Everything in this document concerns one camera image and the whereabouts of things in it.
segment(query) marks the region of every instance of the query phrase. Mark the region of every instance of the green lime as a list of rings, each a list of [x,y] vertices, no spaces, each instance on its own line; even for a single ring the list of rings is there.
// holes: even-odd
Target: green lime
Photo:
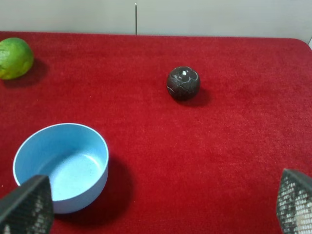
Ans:
[[[0,41],[0,79],[15,79],[26,74],[34,63],[34,53],[23,39]]]

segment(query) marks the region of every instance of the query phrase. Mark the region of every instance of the ball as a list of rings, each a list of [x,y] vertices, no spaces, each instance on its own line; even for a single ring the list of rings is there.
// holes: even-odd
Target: ball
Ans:
[[[177,67],[167,78],[168,92],[176,100],[184,101],[195,97],[199,86],[199,76],[190,67]]]

